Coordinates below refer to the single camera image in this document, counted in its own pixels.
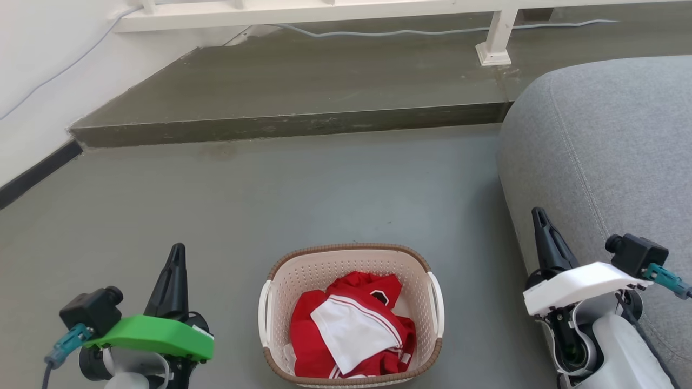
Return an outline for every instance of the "folded garment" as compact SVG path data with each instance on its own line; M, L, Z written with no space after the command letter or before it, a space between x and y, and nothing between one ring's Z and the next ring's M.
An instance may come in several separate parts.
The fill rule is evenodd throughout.
M289 329L295 375L336 379L405 372L416 331L412 320L391 311L400 293L395 275L359 272L337 279L326 292L303 293Z

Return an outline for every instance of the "laundry basket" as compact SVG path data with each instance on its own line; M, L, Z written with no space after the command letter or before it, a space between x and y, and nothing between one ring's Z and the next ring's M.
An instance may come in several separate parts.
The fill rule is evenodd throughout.
M407 372L357 379L295 377L283 347L290 343L289 323L303 292L326 289L352 271L395 274L402 290L392 310L416 324L417 344ZM373 388L408 381L437 360L444 332L444 304L437 279L420 254L393 244L336 244L294 251L269 273L259 296L259 338L267 363L283 379L306 388Z

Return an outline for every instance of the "gray sofa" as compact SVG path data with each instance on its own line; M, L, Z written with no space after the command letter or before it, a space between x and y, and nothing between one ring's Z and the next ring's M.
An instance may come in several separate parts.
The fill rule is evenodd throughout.
M608 236L670 249L692 282L692 56L573 66L538 78L500 133L498 169L528 271L531 208L546 209L581 264L607 262ZM640 323L682 388L692 388L692 300L655 285Z

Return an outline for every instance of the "white basket handle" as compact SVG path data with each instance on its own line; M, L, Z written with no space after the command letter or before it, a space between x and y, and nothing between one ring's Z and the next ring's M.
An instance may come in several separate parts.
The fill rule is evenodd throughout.
M432 290L435 291L435 311L437 312L437 337L441 338L444 334L444 300L442 300L442 289L439 287L437 277L432 271L428 272L432 282Z
M262 347L268 347L269 335L266 331L266 306L269 296L269 287L271 280L267 280L262 287L262 292L259 294L259 310L257 311L257 326L259 327L259 339L262 342Z

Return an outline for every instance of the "floor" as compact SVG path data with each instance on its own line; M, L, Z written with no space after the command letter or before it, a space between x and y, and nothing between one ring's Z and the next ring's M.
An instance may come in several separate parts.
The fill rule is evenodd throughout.
M87 152L0 212L0 377L38 388L75 295L116 285L143 311L170 246L187 246L190 308L216 334L193 388L293 388L257 335L266 275L297 248L386 242L437 275L437 364L399 388L551 388L526 315L526 271L495 166L497 125ZM102 388L72 356L51 389Z
M440 31L487 27L491 18L486 12L300 27L315 33ZM120 147L434 127L441 118L447 125L496 123L504 103L554 69L692 54L689 1L557 8L551 22L591 19L619 23L515 30L507 48L512 65L490 67L480 66L475 51L486 32L316 39L279 30L239 46L194 51L71 131L89 147ZM469 106L477 109L445 110Z

